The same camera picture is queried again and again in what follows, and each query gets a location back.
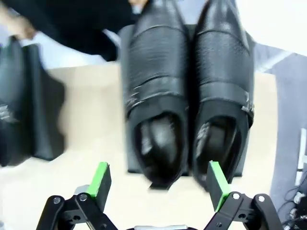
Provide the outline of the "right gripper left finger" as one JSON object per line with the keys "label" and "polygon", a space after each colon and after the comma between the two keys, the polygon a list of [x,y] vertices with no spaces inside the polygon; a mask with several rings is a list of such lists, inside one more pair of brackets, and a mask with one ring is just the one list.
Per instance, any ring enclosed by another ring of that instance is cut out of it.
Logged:
{"label": "right gripper left finger", "polygon": [[47,199],[37,229],[72,230],[75,225],[86,223],[91,230],[114,230],[115,225],[104,214],[110,187],[109,164],[101,162],[85,192],[67,200],[59,195]]}

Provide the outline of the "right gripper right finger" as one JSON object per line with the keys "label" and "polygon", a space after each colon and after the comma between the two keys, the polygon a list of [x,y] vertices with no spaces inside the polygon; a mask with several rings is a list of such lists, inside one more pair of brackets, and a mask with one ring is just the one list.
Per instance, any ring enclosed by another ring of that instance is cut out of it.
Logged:
{"label": "right gripper right finger", "polygon": [[247,230],[283,229],[271,198],[232,192],[217,161],[209,162],[206,183],[215,210],[206,230],[227,230],[232,222],[241,222]]}

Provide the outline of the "person's right hand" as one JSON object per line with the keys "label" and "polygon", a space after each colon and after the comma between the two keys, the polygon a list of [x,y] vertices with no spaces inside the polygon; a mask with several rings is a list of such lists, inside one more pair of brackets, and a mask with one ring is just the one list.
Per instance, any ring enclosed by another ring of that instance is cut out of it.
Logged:
{"label": "person's right hand", "polygon": [[0,24],[19,39],[32,40],[36,35],[35,28],[26,18],[14,15],[8,9],[0,10]]}

